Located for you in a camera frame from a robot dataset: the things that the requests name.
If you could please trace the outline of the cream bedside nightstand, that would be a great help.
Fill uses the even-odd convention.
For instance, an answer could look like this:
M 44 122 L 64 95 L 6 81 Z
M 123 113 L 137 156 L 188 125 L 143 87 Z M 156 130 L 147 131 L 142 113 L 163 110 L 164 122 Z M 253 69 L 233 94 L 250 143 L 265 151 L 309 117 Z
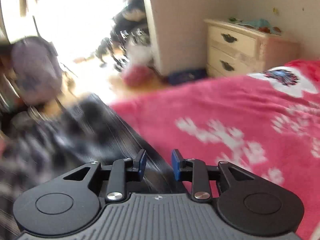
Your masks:
M 220 20 L 204 22 L 208 25 L 206 71 L 210 77 L 259 73 L 299 56 L 299 43 L 286 35 Z

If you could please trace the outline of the lavender puffer jacket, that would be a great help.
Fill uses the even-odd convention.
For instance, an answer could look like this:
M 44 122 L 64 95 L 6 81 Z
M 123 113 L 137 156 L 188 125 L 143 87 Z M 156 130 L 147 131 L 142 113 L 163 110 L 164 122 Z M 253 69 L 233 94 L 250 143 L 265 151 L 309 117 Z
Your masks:
M 62 70 L 51 43 L 36 36 L 25 37 L 12 45 L 10 55 L 15 83 L 26 105 L 56 98 L 61 91 Z

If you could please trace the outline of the red floral fleece blanket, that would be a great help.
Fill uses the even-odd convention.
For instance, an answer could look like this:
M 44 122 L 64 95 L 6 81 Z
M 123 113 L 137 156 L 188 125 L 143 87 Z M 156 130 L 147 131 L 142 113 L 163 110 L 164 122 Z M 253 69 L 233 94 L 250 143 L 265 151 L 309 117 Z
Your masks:
M 204 79 L 114 103 L 166 161 L 173 149 L 229 161 L 300 197 L 303 239 L 319 239 L 319 62 Z

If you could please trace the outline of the pink plastic bag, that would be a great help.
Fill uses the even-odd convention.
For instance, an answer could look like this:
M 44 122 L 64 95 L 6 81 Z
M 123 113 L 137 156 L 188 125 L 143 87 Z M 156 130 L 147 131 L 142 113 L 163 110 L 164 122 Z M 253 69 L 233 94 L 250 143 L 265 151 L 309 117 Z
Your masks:
M 143 64 L 129 64 L 122 72 L 121 79 L 127 86 L 139 86 L 152 76 L 153 71 Z

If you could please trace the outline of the black white plaid shirt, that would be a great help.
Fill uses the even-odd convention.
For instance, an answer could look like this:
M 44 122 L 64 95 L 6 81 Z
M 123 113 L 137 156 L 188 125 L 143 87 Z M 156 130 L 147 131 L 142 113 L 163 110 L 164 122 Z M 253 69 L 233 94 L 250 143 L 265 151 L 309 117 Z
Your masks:
M 1 239 L 19 234 L 12 206 L 16 198 L 92 161 L 110 165 L 146 150 L 144 179 L 128 189 L 142 193 L 184 193 L 159 153 L 96 95 L 89 95 L 51 119 L 21 112 L 10 118 L 1 141 Z

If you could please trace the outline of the wheelchair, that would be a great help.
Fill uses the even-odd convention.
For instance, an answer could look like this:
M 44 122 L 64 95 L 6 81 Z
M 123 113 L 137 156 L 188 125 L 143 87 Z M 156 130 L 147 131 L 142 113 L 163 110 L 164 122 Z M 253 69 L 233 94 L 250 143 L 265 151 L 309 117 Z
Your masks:
M 150 45 L 150 34 L 144 0 L 125 0 L 127 5 L 113 17 L 114 26 L 108 37 L 102 39 L 95 56 L 103 63 L 105 55 L 114 60 L 114 68 L 122 72 L 129 62 L 127 44 Z

